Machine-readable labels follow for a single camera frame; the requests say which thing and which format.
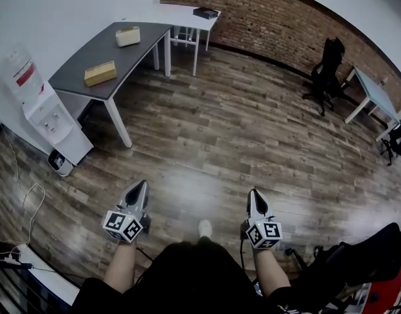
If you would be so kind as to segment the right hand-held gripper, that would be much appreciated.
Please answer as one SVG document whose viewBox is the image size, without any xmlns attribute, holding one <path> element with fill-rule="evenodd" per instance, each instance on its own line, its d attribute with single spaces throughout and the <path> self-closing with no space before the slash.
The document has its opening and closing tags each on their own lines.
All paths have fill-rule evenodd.
<svg viewBox="0 0 401 314">
<path fill-rule="evenodd" d="M 241 235 L 249 240 L 254 249 L 269 249 L 283 239 L 281 223 L 272 221 L 274 215 L 269 201 L 255 188 L 248 193 L 247 215 Z"/>
</svg>

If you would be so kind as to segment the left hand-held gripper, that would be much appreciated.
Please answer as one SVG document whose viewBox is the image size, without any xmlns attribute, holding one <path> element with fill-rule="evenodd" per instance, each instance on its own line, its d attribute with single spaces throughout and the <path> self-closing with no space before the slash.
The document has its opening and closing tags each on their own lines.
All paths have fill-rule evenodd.
<svg viewBox="0 0 401 314">
<path fill-rule="evenodd" d="M 139 235 L 147 237 L 151 225 L 146 210 L 148 195 L 146 180 L 140 180 L 125 189 L 120 202 L 107 211 L 102 222 L 103 229 L 114 239 L 126 243 L 134 242 Z"/>
</svg>

